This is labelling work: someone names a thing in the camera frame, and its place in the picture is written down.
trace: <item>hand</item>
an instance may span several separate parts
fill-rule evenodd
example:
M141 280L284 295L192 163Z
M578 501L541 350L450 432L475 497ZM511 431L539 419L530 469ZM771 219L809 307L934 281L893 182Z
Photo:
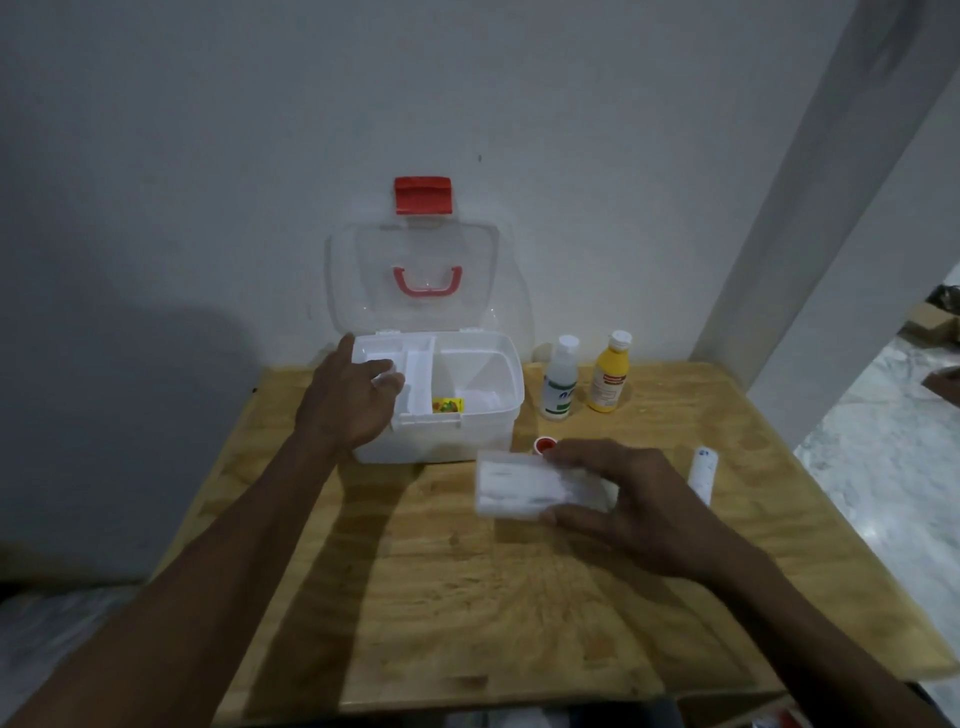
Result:
M562 440L546 457L598 473L620 493L610 513L559 505L541 518L623 549L648 571L709 583L755 551L704 505L658 449Z
M353 364L353 334L340 340L313 373L300 408L294 434L307 442L326 442L336 449L354 449L379 435L394 415L403 375L390 374L390 359Z

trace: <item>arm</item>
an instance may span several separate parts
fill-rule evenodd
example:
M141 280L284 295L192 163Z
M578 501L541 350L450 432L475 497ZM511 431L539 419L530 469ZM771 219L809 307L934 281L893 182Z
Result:
M621 548L649 571L713 591L814 725L947 726L817 611L765 553L723 524L662 452L564 440L548 457L600 473L620 492L609 514L569 505L550 509L544 519Z
M293 435L255 483L7 724L208 726L339 457L390 421L401 375L351 364L353 337L314 374Z

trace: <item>white bottle cap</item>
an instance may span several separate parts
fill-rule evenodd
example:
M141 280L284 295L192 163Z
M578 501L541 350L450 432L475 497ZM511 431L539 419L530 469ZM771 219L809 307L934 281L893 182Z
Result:
M615 352L625 352L634 342L634 337L626 331L616 330L610 335L610 348Z
M557 344L558 352L576 353L580 349L580 339L565 333L560 337L560 343Z

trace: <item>yellow package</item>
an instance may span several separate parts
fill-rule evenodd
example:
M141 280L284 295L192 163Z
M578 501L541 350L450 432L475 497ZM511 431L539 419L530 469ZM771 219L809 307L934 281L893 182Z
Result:
M459 397L435 397L433 399L433 411L435 414L463 412L464 401Z

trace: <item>bottle label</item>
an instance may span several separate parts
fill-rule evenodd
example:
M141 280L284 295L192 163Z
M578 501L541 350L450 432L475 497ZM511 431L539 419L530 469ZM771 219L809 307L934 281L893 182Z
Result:
M616 407L620 399L623 384L627 376L613 376L604 372L600 367L593 370L593 382L590 384L590 399L601 407Z
M543 393L540 395L540 407L544 412L551 415L565 415L570 411L570 403L573 401L573 388L577 386L576 382L572 384L558 384L552 379L543 378Z

